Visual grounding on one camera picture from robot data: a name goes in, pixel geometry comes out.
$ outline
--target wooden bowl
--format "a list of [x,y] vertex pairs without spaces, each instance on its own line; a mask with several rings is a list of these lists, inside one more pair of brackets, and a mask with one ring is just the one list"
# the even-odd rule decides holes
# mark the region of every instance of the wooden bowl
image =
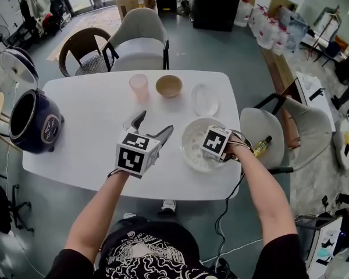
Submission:
[[156,82],[156,90],[163,97],[175,97],[182,90],[182,82],[181,80],[172,75],[162,76]]

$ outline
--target navy rice cooker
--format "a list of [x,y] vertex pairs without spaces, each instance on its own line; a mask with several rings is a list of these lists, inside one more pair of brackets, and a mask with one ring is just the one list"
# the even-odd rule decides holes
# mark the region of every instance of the navy rice cooker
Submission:
[[15,104],[9,120],[10,140],[31,153],[52,152],[64,121],[57,105],[38,89],[38,74],[31,57],[22,49],[7,48],[2,66],[17,82],[30,86]]

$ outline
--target plastic bottle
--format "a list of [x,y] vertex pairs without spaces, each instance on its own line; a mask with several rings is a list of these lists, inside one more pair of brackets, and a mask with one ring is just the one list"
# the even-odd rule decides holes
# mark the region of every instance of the plastic bottle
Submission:
[[252,32],[254,33],[257,39],[259,38],[259,34],[261,33],[262,29],[264,28],[268,20],[269,18],[268,18],[267,12],[263,12],[263,14],[256,16],[255,24],[252,28]]
[[287,28],[282,27],[277,36],[277,40],[273,46],[273,53],[280,56],[283,54],[284,47],[286,46],[289,35],[287,34]]
[[239,3],[237,15],[235,16],[234,25],[245,27],[247,26],[248,19],[251,16],[253,6],[250,4],[250,0],[242,0]]
[[255,155],[255,157],[260,155],[266,149],[266,147],[269,145],[269,143],[271,141],[272,141],[272,137],[269,135],[263,141],[259,142],[257,147],[254,148],[254,155]]
[[264,49],[271,49],[274,44],[274,40],[277,38],[279,32],[278,23],[273,19],[268,19],[262,27],[257,36],[257,43]]
[[255,35],[255,28],[256,28],[256,22],[261,18],[261,16],[264,13],[263,6],[259,5],[257,8],[254,9],[252,12],[252,15],[250,17],[250,20],[248,21],[248,24],[251,27],[252,33]]

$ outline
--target black t-shirt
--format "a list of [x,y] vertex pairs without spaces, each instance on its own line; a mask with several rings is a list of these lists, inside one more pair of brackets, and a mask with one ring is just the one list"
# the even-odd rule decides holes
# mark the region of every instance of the black t-shirt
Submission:
[[[217,274],[199,259],[195,239],[181,225],[133,224],[107,237],[97,271],[85,256],[64,249],[55,258],[47,279],[216,279]],[[260,278],[308,278],[298,235],[285,235],[263,248],[253,276]]]

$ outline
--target rug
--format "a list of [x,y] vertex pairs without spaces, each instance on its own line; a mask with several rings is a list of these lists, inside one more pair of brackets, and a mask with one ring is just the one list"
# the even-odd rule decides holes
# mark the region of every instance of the rug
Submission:
[[[47,61],[51,61],[51,62],[58,61],[59,53],[63,45],[72,35],[74,35],[78,31],[88,27],[96,27],[96,28],[101,28],[105,30],[110,35],[113,35],[116,32],[116,30],[119,28],[120,24],[121,24],[121,20],[120,20],[117,6],[111,6],[94,13],[92,12],[92,13],[87,13],[83,15],[83,18],[73,27],[71,32],[51,52],[51,54],[47,58]],[[99,36],[96,37],[96,41],[100,49],[106,43],[106,41]]]

